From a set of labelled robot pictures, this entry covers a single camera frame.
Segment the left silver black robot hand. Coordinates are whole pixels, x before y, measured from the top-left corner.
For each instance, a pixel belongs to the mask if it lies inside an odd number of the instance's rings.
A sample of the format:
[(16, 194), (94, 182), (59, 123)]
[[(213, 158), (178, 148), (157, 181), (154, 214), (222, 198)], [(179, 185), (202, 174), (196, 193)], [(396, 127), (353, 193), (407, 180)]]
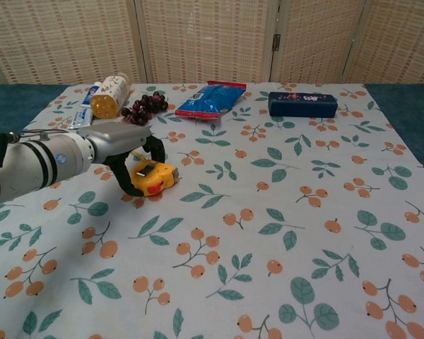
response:
[(105, 122), (83, 127), (76, 132), (89, 141), (94, 149), (93, 162), (107, 165), (114, 173), (119, 186), (130, 196), (141, 197), (142, 190), (131, 183), (131, 177), (126, 167), (126, 159), (131, 151), (142, 147), (151, 154), (151, 159), (164, 163), (165, 148), (163, 142), (153, 136), (146, 126), (134, 124)]

